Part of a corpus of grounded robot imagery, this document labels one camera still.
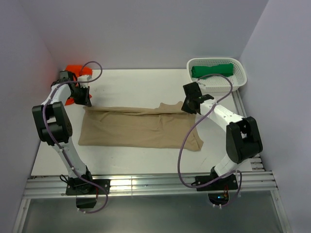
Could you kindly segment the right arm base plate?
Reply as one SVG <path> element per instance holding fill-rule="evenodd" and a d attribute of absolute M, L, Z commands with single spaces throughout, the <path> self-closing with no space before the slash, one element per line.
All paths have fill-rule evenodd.
<path fill-rule="evenodd" d="M 191 184 L 191 186 L 200 186 L 202 184 L 206 184 L 213 180 L 211 175 L 205 176 L 195 176 L 195 181 Z M 212 184 L 202 187 L 196 188 L 197 191 L 225 191 L 228 190 L 237 190 L 238 189 L 238 182 L 235 175 L 230 175 L 226 178 L 221 178 Z"/>

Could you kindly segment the beige t-shirt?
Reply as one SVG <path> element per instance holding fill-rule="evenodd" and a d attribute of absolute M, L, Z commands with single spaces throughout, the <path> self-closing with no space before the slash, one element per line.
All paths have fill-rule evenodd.
<path fill-rule="evenodd" d="M 196 116 L 181 110 L 183 103 L 157 108 L 86 107 L 80 146 L 114 146 L 200 151 L 203 140 L 192 126 Z"/>

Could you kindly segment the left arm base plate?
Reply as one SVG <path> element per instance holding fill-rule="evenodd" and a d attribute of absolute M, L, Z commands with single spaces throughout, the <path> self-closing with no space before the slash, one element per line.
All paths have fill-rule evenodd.
<path fill-rule="evenodd" d="M 80 195 L 105 195 L 109 193 L 110 179 L 95 179 L 93 183 L 104 189 L 82 181 L 79 178 L 69 179 L 65 194 L 67 196 Z"/>

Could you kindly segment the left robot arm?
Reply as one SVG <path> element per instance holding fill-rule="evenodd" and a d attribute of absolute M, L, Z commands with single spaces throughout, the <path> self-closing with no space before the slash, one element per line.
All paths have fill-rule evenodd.
<path fill-rule="evenodd" d="M 60 175 L 61 181 L 67 184 L 71 193 L 78 195 L 91 193 L 95 182 L 73 145 L 72 125 L 64 104 L 67 99 L 72 98 L 75 104 L 91 107 L 90 88 L 86 83 L 90 80 L 91 75 L 77 77 L 71 71 L 61 71 L 59 79 L 52 83 L 47 99 L 32 108 L 40 140 L 59 154 L 68 170 L 67 178 Z"/>

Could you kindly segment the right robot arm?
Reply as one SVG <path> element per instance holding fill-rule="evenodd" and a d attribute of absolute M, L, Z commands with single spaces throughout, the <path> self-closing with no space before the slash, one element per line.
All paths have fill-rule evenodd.
<path fill-rule="evenodd" d="M 202 117 L 187 132 L 179 151 L 177 160 L 177 173 L 181 183 L 188 188 L 204 189 L 212 186 L 215 189 L 221 189 L 227 183 L 228 177 L 233 177 L 239 164 L 244 160 L 254 157 L 263 150 L 263 145 L 256 120 L 249 116 L 243 117 L 233 113 L 220 104 L 222 100 L 228 97 L 232 91 L 229 91 L 222 98 L 215 100 L 209 94 L 202 94 L 199 84 L 192 82 L 183 86 L 185 100 L 181 110 L 189 114 L 199 114 Z M 180 164 L 184 145 L 190 133 L 204 119 L 209 118 L 224 130 L 226 154 L 223 159 L 211 169 L 209 175 L 210 181 L 196 181 L 189 185 L 182 178 Z"/>

